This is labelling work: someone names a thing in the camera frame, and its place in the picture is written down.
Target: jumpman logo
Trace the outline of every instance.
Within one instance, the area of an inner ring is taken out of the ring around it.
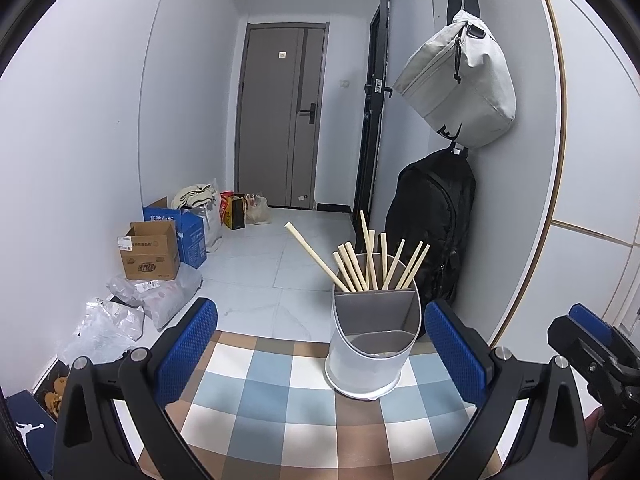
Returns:
[[[24,447],[27,447],[27,434],[31,433],[34,430],[41,430],[44,428],[44,424],[39,426],[32,426],[31,424],[20,424],[20,422],[15,423],[15,429],[18,430],[18,433],[22,436],[22,441],[24,442]]]

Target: door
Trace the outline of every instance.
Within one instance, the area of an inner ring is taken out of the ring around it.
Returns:
[[[239,99],[236,189],[311,208],[326,25],[250,25]]]
[[[378,164],[380,127],[385,105],[385,93],[391,96],[392,89],[386,86],[386,64],[389,30],[389,0],[380,0],[378,12],[371,21],[369,38],[369,71],[365,85],[365,109],[360,145],[360,164],[356,181],[356,195],[353,202],[353,225],[356,231],[356,249],[364,248],[364,238],[360,228],[360,211],[367,222],[371,215],[371,201]]]

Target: hanging white bag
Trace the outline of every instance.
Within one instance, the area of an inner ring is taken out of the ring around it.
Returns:
[[[516,95],[478,0],[449,0],[447,25],[407,62],[394,89],[449,140],[479,148],[508,131]]]

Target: black backpack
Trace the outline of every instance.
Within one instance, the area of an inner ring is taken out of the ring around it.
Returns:
[[[400,259],[407,264],[418,243],[431,245],[415,277],[423,308],[436,299],[453,302],[466,250],[476,179],[468,150],[457,155],[453,148],[452,142],[404,168],[386,215],[389,254],[404,238]]]

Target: wooden stick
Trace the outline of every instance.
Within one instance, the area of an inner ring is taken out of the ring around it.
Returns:
[[[362,235],[364,236],[364,245],[367,249],[367,264],[371,274],[371,286],[373,290],[378,290],[378,280],[376,279],[376,267],[373,266],[373,250],[369,239],[369,231],[367,229],[367,221],[364,218],[364,212],[360,211],[360,222],[362,223]]]
[[[389,267],[389,272],[386,274],[385,283],[382,285],[382,290],[387,290],[389,288],[389,283],[391,283],[391,279],[396,273],[396,267],[398,266],[398,262],[400,261],[400,254],[402,254],[403,248],[404,238],[400,241],[400,245],[398,246],[398,250],[396,251],[396,256],[394,256],[394,260],[391,262],[391,267]]]
[[[349,253],[351,263],[353,263],[353,268],[355,269],[356,274],[358,275],[358,279],[360,280],[360,285],[362,286],[362,290],[369,290],[367,281],[364,279],[364,274],[360,269],[360,263],[358,262],[356,251],[353,250],[353,246],[351,245],[351,242],[345,243],[344,247],[347,249],[347,252]]]
[[[369,230],[369,243],[371,244],[371,253],[376,252],[376,232]],[[367,266],[367,272],[364,275],[364,279],[367,280],[367,286],[371,288],[371,275],[369,273],[369,266]]]
[[[412,254],[411,259],[409,260],[409,263],[406,264],[406,268],[404,269],[404,272],[400,277],[400,281],[396,285],[396,290],[399,290],[400,288],[402,288],[400,285],[404,283],[404,280],[406,280],[406,277],[409,275],[409,272],[411,272],[411,269],[414,268],[414,263],[417,260],[418,256],[420,255],[421,248],[422,248],[422,242],[420,242],[418,246],[415,248],[414,254]]]
[[[404,280],[404,283],[402,284],[402,287],[400,287],[400,288],[409,288],[411,286],[411,282],[414,280],[415,275],[418,273],[418,270],[420,270],[420,266],[422,265],[422,262],[424,261],[425,257],[427,256],[427,253],[429,252],[429,249],[431,249],[431,246],[429,244],[427,244],[427,246],[422,251],[422,254],[420,255],[420,258],[418,258],[418,260],[416,261],[416,263],[414,265],[414,268],[411,269],[411,272],[409,273],[409,276],[407,277],[406,280]]]
[[[353,264],[351,263],[351,258],[349,257],[349,253],[347,252],[346,247],[344,245],[341,245],[338,247],[338,251],[340,253],[340,256],[342,256],[342,259],[344,260],[345,267],[351,275],[353,285],[356,286],[356,290],[358,292],[362,292],[362,284],[360,283],[360,279],[358,278],[356,270],[353,268]]]
[[[351,292],[355,292],[356,288],[353,286],[353,283],[351,282],[351,278],[347,274],[347,269],[345,269],[344,263],[342,262],[342,259],[340,258],[340,254],[338,254],[337,252],[334,253],[334,260],[335,260],[335,263],[338,264],[338,268],[340,269],[340,272],[344,276],[344,279],[346,280],[347,286],[349,287],[350,291]]]
[[[389,270],[389,262],[387,261],[386,233],[380,233],[380,252],[382,253],[382,281],[386,280],[386,274]]]
[[[322,261],[322,258],[316,254],[316,252],[311,248],[311,246],[308,243],[306,243],[306,240],[302,237],[302,235],[298,232],[298,230],[295,227],[293,227],[291,222],[287,222],[285,224],[285,229],[289,231],[294,236],[294,238],[300,243],[300,245],[304,247],[305,251],[309,254],[309,256],[311,256],[316,261],[316,264],[318,264],[320,268],[324,270],[324,272],[326,272],[329,278],[331,278],[332,281],[337,286],[340,287],[340,290],[342,290],[343,292],[349,291],[349,289],[344,285],[344,283],[340,281],[340,278],[338,278],[338,276],[335,275],[335,273],[328,267],[328,265],[324,263],[324,261]]]

